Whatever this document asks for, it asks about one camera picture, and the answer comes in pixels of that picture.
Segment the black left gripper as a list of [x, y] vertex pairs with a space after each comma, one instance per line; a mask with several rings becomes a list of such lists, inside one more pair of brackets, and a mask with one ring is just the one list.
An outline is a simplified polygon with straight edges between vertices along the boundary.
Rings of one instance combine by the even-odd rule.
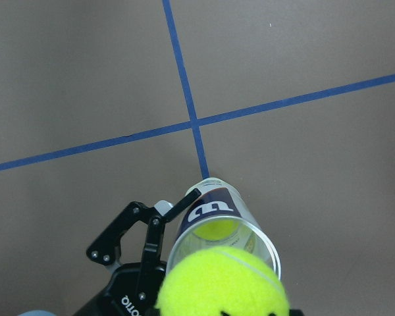
[[[198, 189], [177, 204], [161, 200], [153, 207], [129, 203], [86, 250], [87, 257], [111, 272], [109, 283], [75, 315], [149, 315], [165, 278], [167, 263], [161, 260], [165, 225], [201, 196]], [[141, 261], [120, 264], [120, 241], [138, 221], [147, 224]]]

